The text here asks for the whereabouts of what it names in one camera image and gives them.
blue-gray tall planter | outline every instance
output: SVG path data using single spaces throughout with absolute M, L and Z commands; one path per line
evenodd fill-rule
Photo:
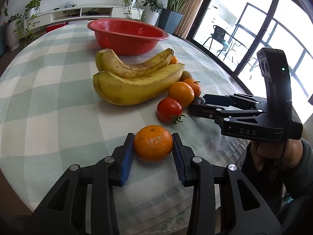
M 159 23 L 157 26 L 158 28 L 163 29 L 165 32 L 173 34 L 183 17 L 184 15 L 182 14 L 170 11 L 168 9 L 163 9 L 160 14 Z
M 0 56 L 2 56 L 4 52 L 7 50 L 7 43 L 5 37 L 6 29 L 7 24 L 3 24 L 2 26 L 0 26 Z

red tomato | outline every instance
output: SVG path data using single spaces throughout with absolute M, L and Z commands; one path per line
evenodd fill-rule
M 165 123 L 180 123 L 183 109 L 173 98 L 164 98 L 156 108 L 158 117 Z

sliding glass door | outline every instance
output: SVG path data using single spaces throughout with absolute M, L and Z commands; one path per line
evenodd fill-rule
M 187 39 L 213 58 L 248 94 L 266 97 L 256 53 L 285 52 L 293 107 L 313 113 L 313 24 L 296 0 L 204 0 Z

yellow banana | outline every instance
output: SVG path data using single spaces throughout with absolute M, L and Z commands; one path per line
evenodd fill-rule
M 158 96 L 177 82 L 185 65 L 178 63 L 141 78 L 122 79 L 109 71 L 98 72 L 93 76 L 96 93 L 107 102 L 116 105 L 134 105 Z
M 123 79 L 134 79 L 147 76 L 164 66 L 167 66 L 174 54 L 170 48 L 140 64 L 126 64 L 122 62 L 112 49 L 105 48 L 96 55 L 98 71 L 108 70 Z

white tv cabinet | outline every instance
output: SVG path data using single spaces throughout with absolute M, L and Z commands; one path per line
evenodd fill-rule
M 97 11 L 100 15 L 87 15 L 88 11 Z M 131 9 L 132 19 L 140 19 L 142 15 L 142 9 L 137 9 L 133 7 Z M 100 18 L 126 18 L 126 13 L 123 10 L 122 5 L 103 5 L 103 4 L 87 4 L 87 5 L 77 5 L 75 7 L 60 8 L 57 10 L 43 11 L 37 14 L 38 17 L 31 20 L 24 21 L 24 27 L 36 29 L 41 26 L 47 26 L 50 24 L 63 23 L 65 21 L 73 21 L 80 19 L 100 19 Z

